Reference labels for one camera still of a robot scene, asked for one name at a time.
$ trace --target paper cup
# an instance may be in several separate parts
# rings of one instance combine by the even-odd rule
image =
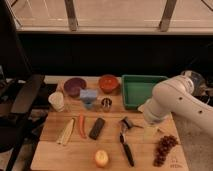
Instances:
[[[61,111],[64,110],[64,96],[63,96],[63,93],[61,93],[61,92],[52,93],[49,96],[48,101],[50,102],[50,104],[52,105],[52,107],[56,111],[61,112]]]

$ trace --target wooden cutting board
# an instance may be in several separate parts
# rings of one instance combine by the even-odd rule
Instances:
[[[98,88],[97,82],[88,82],[88,88]],[[111,111],[104,113],[100,107],[100,100],[106,97],[101,90],[97,104],[94,109],[88,111],[84,109],[79,99],[72,99],[65,94],[66,109],[63,112],[50,111],[44,125],[40,141],[38,143],[35,156],[32,161],[32,170],[52,170],[52,171],[93,171],[93,170],[110,170],[110,171],[188,171],[188,166],[183,153],[182,145],[178,136],[172,116],[169,116],[158,127],[164,130],[164,133],[153,131],[155,128],[149,127],[143,119],[143,115],[136,111],[127,111],[123,107],[122,96],[118,91],[114,94],[107,95],[113,101]],[[78,115],[83,114],[85,119],[86,139],[82,139],[78,133],[77,122],[74,131],[69,139],[68,145],[62,146],[56,143],[58,136],[64,126],[71,118],[77,121]],[[119,142],[120,125],[119,121],[128,116],[133,123],[144,126],[141,128],[132,128],[126,134],[127,142],[132,150],[135,167],[131,167],[125,156],[122,145]],[[95,122],[101,117],[106,123],[98,137],[98,140],[92,140],[88,134]],[[175,146],[162,167],[154,167],[154,150],[157,141],[164,135],[174,135],[179,141]],[[106,168],[96,167],[93,157],[94,153],[104,149],[108,152],[110,162]]]

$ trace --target chair armrest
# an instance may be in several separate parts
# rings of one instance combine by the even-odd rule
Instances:
[[[26,114],[30,111],[39,89],[44,81],[44,75],[32,75],[18,92],[12,105],[12,114]]]

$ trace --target chili pepper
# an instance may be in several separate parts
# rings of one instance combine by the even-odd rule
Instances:
[[[84,132],[84,120],[85,120],[84,115],[78,116],[78,131],[79,131],[79,134],[82,138],[86,138],[86,134]]]

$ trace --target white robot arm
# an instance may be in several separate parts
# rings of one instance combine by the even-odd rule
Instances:
[[[197,124],[213,136],[213,107],[192,96],[196,81],[184,75],[158,83],[152,91],[152,98],[144,104],[143,115],[150,124],[162,122],[174,112]]]

